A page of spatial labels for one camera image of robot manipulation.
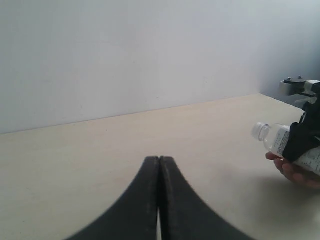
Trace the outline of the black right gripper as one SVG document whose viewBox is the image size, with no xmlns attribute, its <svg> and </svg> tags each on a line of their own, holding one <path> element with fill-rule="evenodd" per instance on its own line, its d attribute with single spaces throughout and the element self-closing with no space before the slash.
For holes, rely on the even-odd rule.
<svg viewBox="0 0 320 240">
<path fill-rule="evenodd" d="M 282 156 L 290 163 L 320 146 L 320 97 L 309 98 L 303 105 L 299 123 L 290 126 L 288 142 Z"/>
</svg>

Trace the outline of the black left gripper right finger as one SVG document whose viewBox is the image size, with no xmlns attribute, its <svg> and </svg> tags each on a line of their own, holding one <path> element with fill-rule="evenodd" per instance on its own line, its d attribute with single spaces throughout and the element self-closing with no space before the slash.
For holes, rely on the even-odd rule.
<svg viewBox="0 0 320 240">
<path fill-rule="evenodd" d="M 189 185 L 172 157 L 159 159 L 158 208 L 163 240 L 250 240 L 216 214 Z"/>
</svg>

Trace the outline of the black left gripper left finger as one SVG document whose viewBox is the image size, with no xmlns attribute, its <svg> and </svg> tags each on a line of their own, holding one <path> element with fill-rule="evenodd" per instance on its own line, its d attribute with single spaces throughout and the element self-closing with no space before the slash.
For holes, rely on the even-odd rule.
<svg viewBox="0 0 320 240">
<path fill-rule="evenodd" d="M 160 159 L 146 157 L 134 180 L 98 219 L 70 240 L 155 240 Z"/>
</svg>

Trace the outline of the person's open hand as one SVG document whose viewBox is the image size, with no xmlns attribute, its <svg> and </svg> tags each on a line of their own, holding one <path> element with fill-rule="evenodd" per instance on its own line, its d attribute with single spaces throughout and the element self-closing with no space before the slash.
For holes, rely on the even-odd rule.
<svg viewBox="0 0 320 240">
<path fill-rule="evenodd" d="M 280 171 L 280 173 L 290 182 L 310 189 L 320 189 L 319 175 L 307 171 L 295 164 L 291 164 L 286 159 L 280 158 L 271 152 L 268 152 L 265 157 L 267 160 L 273 161 L 277 170 Z"/>
</svg>

